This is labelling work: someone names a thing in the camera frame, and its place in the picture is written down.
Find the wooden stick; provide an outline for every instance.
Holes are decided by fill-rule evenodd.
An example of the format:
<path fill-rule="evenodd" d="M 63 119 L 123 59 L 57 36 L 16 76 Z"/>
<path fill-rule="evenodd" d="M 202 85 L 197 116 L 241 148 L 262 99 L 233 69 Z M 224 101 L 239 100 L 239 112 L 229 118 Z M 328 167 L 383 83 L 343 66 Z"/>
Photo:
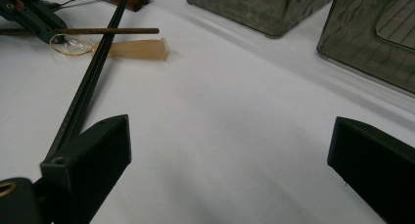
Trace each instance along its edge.
<path fill-rule="evenodd" d="M 55 31 L 67 35 L 86 34 L 158 34 L 158 28 L 56 28 Z M 0 35 L 34 35 L 28 29 L 0 29 Z"/>

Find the white tabletop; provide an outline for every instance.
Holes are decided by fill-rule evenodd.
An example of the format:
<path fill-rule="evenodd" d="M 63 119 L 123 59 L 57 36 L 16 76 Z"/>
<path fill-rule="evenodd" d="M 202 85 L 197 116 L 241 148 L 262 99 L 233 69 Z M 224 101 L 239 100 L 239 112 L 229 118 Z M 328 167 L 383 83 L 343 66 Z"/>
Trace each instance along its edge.
<path fill-rule="evenodd" d="M 115 6 L 89 2 L 57 15 L 106 27 Z M 85 128 L 128 114 L 133 158 L 92 223 L 384 223 L 327 165 L 334 122 L 415 145 L 415 100 L 318 56 L 329 10 L 280 39 L 186 0 L 126 11 L 119 27 L 161 32 L 115 41 L 164 37 L 170 54 L 106 61 Z M 6 27 L 17 25 L 0 19 Z M 62 56 L 36 37 L 0 41 L 0 180 L 36 181 L 91 56 Z"/>

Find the metal rod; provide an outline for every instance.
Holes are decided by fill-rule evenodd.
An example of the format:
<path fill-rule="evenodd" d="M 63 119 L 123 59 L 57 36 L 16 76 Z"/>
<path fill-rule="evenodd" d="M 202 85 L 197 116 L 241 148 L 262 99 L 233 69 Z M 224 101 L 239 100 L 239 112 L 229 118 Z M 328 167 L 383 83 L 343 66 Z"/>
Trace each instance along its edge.
<path fill-rule="evenodd" d="M 119 2 L 108 28 L 118 27 L 126 2 Z M 70 139 L 79 134 L 114 37 L 114 34 L 104 34 L 46 157 L 66 146 Z"/>
<path fill-rule="evenodd" d="M 86 34 L 158 34 L 158 28 L 56 28 L 56 32 L 67 35 Z M 28 29 L 0 29 L 0 35 L 35 35 Z"/>

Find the storage bin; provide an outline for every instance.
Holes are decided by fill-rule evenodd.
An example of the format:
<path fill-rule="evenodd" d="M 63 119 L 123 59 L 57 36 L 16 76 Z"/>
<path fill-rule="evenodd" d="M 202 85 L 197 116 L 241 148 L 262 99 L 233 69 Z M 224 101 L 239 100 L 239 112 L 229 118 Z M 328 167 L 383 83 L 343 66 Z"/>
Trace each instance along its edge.
<path fill-rule="evenodd" d="M 415 0 L 334 0 L 317 50 L 413 95 L 414 47 Z"/>
<path fill-rule="evenodd" d="M 331 0 L 187 0 L 227 19 L 264 33 L 282 36 Z"/>

